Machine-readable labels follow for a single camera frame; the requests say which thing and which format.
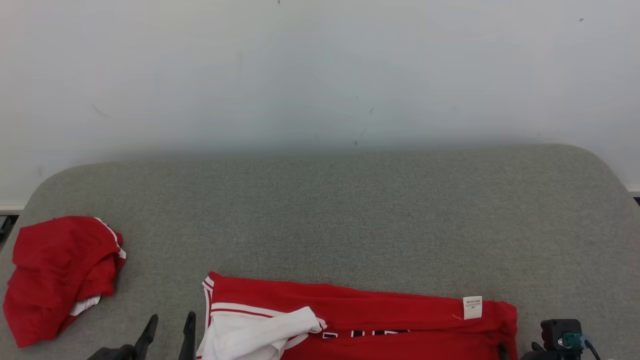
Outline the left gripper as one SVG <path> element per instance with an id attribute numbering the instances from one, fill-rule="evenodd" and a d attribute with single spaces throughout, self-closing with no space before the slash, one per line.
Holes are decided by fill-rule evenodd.
<path id="1" fill-rule="evenodd" d="M 135 346 L 131 344 L 124 344 L 119 348 L 102 347 L 91 354 L 86 360 L 146 360 L 148 348 L 154 341 L 158 321 L 158 314 L 153 314 L 147 322 L 140 337 L 138 337 L 137 342 L 135 342 Z M 196 360 L 196 323 L 197 315 L 194 311 L 190 311 L 183 326 L 183 342 L 178 355 L 178 360 Z"/>

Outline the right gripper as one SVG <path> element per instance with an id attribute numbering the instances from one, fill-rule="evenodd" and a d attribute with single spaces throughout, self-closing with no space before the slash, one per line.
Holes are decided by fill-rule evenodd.
<path id="1" fill-rule="evenodd" d="M 509 360 L 509 352 L 502 342 L 497 344 L 498 360 Z M 557 360 L 555 351 L 544 349 L 539 343 L 531 342 L 531 350 L 524 353 L 519 360 Z"/>

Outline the red shorts with white stripe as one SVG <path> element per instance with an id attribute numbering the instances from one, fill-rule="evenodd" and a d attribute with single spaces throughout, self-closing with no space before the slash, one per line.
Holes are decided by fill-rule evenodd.
<path id="1" fill-rule="evenodd" d="M 91 216 L 21 228 L 2 305 L 18 348 L 54 340 L 81 313 L 113 296 L 127 258 L 123 243 L 121 233 Z"/>

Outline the red Bulls 23 jersey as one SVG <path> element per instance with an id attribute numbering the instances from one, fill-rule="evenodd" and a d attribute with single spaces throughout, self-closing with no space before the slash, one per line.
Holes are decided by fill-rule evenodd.
<path id="1" fill-rule="evenodd" d="M 518 360 L 516 307 L 223 276 L 203 281 L 205 334 L 196 360 Z"/>

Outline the black floor object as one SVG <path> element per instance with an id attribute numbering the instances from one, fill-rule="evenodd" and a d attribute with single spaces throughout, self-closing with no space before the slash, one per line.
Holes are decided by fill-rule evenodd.
<path id="1" fill-rule="evenodd" d="M 0 215 L 0 246 L 9 238 L 18 218 L 18 214 Z"/>

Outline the grey fabric sofa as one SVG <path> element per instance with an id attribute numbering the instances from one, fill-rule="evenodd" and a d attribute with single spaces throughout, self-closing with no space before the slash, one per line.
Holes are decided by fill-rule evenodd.
<path id="1" fill-rule="evenodd" d="M 115 295 L 18 348 L 2 311 L 14 230 L 0 251 L 0 360 L 86 360 L 135 341 L 154 313 L 149 357 L 175 359 L 188 312 L 202 337 L 210 271 L 482 296 L 516 306 L 520 353 L 541 321 L 572 318 L 604 360 L 640 360 L 640 206 L 577 146 L 103 162 L 42 182 L 15 227 L 64 215 L 123 235 Z"/>

